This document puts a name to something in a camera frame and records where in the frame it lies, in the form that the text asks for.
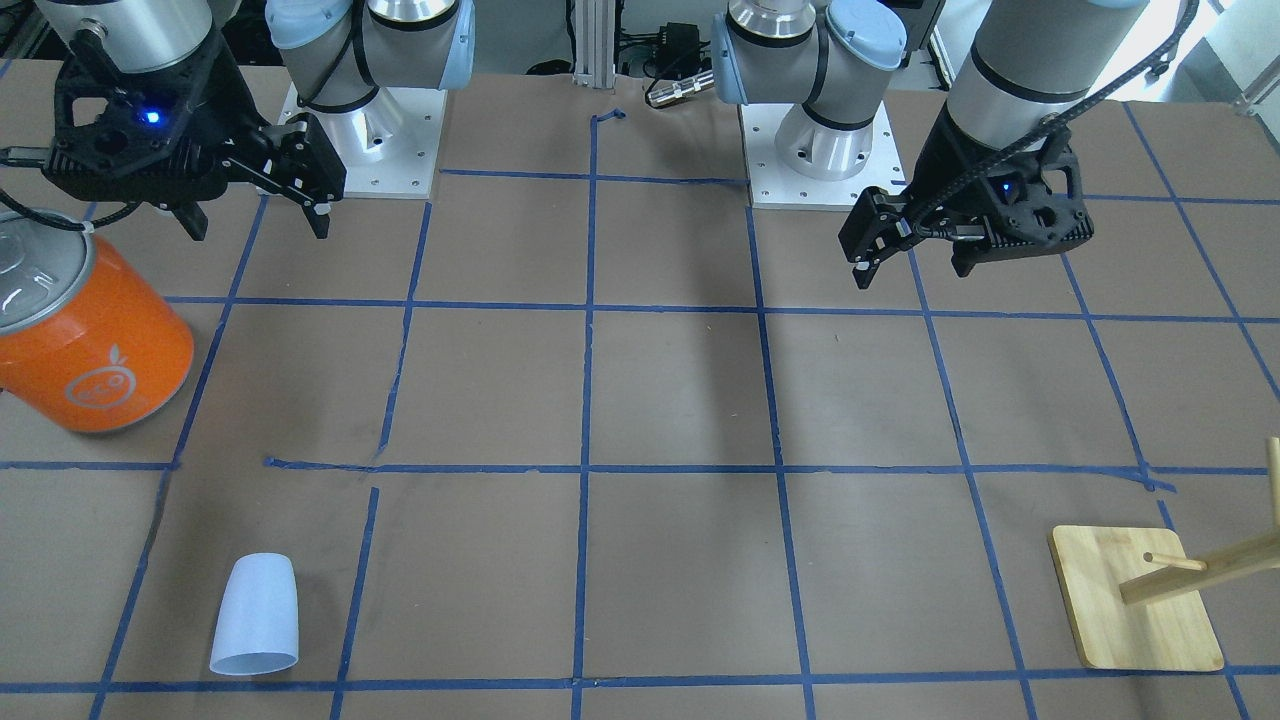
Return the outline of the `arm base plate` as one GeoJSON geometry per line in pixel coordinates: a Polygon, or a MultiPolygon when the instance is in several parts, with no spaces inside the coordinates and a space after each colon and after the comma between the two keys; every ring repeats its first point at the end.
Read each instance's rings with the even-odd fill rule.
{"type": "Polygon", "coordinates": [[[740,108],[755,209],[847,211],[863,190],[908,184],[884,104],[860,129],[818,126],[796,104],[740,108]]]}
{"type": "Polygon", "coordinates": [[[352,111],[314,111],[346,167],[346,197],[429,199],[449,96],[438,88],[379,88],[352,111]]]}

